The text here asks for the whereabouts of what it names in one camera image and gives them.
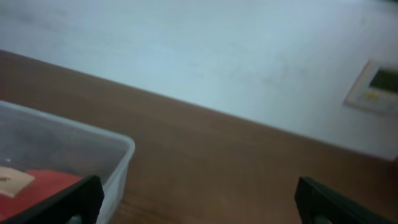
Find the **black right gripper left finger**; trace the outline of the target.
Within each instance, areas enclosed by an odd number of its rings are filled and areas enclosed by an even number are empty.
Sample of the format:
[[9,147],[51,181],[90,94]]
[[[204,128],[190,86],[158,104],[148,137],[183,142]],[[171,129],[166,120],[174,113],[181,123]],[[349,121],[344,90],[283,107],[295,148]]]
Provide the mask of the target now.
[[75,217],[95,224],[104,199],[100,178],[89,175],[1,224],[65,224]]

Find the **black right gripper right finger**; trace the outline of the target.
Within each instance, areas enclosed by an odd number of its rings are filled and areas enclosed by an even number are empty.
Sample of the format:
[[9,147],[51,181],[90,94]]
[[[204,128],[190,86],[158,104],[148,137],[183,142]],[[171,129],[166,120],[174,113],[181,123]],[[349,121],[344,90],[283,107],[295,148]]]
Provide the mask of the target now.
[[311,177],[298,179],[294,199],[302,224],[395,224]]

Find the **orange scraper wooden handle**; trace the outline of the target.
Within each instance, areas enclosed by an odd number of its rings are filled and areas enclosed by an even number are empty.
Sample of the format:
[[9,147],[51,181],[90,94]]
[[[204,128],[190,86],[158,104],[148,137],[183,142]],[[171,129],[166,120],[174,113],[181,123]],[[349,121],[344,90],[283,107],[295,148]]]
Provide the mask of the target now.
[[54,170],[1,167],[1,221],[40,203],[82,178]]

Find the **clear plastic container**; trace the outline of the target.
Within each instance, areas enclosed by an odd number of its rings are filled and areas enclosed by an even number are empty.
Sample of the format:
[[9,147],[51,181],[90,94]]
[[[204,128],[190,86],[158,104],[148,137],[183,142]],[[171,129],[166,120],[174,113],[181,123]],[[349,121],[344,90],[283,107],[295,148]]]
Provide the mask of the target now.
[[134,141],[122,134],[1,102],[1,165],[97,175],[104,190],[99,224],[109,223],[123,197],[134,150]]

